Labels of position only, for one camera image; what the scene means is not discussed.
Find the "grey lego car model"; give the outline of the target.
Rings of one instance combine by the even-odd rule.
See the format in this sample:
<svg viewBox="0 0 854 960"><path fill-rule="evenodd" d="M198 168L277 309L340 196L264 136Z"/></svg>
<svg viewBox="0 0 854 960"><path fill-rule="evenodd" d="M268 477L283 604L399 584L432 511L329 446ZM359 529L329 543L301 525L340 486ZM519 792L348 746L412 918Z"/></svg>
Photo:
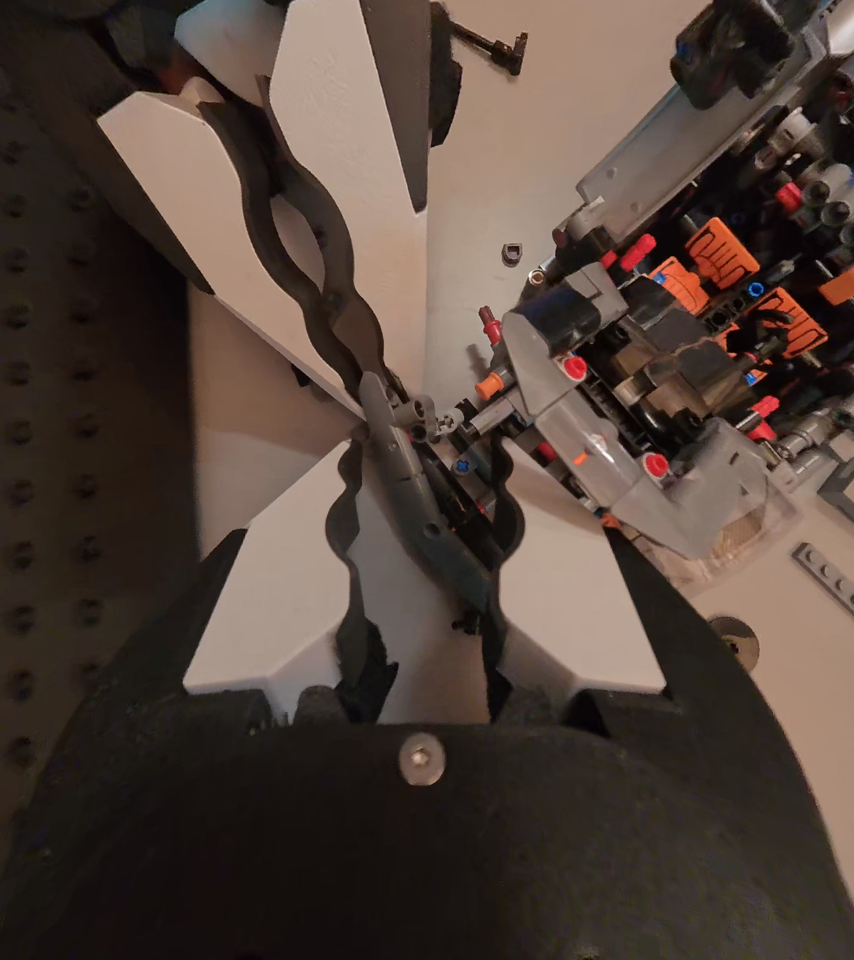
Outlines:
<svg viewBox="0 0 854 960"><path fill-rule="evenodd" d="M532 431L685 563L822 495L854 521L854 2L709 2L502 319L473 438Z"/></svg>

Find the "dark round lego piece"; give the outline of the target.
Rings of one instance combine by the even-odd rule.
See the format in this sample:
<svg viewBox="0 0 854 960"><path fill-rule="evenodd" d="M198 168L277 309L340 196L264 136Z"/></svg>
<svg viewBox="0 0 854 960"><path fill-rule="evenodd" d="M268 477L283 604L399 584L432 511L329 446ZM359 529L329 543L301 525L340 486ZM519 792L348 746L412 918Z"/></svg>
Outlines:
<svg viewBox="0 0 854 960"><path fill-rule="evenodd" d="M707 623L745 671L752 673L760 659L760 643L756 632L745 621L726 614L711 616Z"/></svg>

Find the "black lego axle pin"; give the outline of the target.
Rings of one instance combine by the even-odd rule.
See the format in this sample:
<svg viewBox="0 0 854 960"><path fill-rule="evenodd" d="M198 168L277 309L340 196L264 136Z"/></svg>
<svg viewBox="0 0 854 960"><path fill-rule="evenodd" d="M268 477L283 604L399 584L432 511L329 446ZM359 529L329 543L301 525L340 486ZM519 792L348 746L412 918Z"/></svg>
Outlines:
<svg viewBox="0 0 854 960"><path fill-rule="evenodd" d="M456 39L486 54L493 66L505 71L510 77L520 76L529 40L526 31L519 33L512 44L507 44L501 40L488 39L456 21L451 21L451 28Z"/></svg>

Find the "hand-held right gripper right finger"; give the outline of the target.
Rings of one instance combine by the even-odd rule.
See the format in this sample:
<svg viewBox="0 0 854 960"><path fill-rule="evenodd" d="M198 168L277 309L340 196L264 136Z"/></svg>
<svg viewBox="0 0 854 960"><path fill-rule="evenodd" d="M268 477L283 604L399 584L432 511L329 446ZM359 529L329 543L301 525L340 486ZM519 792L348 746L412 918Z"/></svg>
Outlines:
<svg viewBox="0 0 854 960"><path fill-rule="evenodd" d="M664 675L601 522L513 440L503 448L522 532L500 569L499 672L546 695L660 693Z"/></svg>

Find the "dark dimpled panel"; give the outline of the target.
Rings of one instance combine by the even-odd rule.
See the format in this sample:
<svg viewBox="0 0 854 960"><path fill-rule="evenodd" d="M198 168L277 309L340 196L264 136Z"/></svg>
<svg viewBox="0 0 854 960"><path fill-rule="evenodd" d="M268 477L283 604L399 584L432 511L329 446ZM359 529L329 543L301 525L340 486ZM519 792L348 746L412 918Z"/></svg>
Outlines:
<svg viewBox="0 0 854 960"><path fill-rule="evenodd" d="M102 7L0 2L0 958L55 954L87 714L197 562L186 260L96 125Z"/></svg>

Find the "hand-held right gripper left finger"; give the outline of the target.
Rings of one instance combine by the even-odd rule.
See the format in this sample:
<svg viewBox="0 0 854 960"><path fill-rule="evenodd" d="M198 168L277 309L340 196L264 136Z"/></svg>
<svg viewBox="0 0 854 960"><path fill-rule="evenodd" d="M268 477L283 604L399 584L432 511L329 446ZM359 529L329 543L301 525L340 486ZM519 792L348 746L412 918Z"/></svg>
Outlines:
<svg viewBox="0 0 854 960"><path fill-rule="evenodd" d="M386 695L397 673L351 555L360 443L336 446L250 522L183 678L192 694Z"/></svg>

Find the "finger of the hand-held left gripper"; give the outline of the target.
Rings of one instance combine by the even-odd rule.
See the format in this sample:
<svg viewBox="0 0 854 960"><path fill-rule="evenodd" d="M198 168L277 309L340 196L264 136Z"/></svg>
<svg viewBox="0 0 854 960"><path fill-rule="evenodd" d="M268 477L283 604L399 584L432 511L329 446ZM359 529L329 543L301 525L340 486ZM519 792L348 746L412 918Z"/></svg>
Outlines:
<svg viewBox="0 0 854 960"><path fill-rule="evenodd" d="M360 2L290 3L269 101L293 157L346 223L355 286L384 334L386 366L420 393L428 215L409 196Z"/></svg>
<svg viewBox="0 0 854 960"><path fill-rule="evenodd" d="M332 399L361 416L340 374L311 343L300 305L255 251L240 173L200 109L175 95L134 93L98 125L216 299Z"/></svg>

